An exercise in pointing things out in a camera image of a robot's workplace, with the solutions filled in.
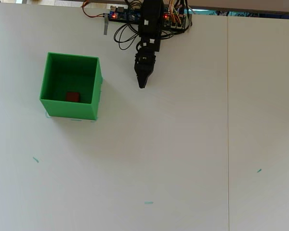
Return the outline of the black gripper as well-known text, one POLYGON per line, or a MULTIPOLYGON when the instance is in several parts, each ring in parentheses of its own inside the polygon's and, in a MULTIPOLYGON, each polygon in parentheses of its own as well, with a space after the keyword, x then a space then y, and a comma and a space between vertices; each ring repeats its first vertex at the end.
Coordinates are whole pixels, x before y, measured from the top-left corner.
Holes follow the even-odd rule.
POLYGON ((145 88, 150 75, 154 71, 156 63, 156 56, 154 54, 155 52, 159 52, 160 44, 161 39, 159 38, 141 37, 136 45, 137 53, 135 55, 134 70, 136 72, 139 88, 141 89, 145 88), (150 56, 147 61, 146 57, 140 56, 144 53, 152 53, 153 55, 150 56))

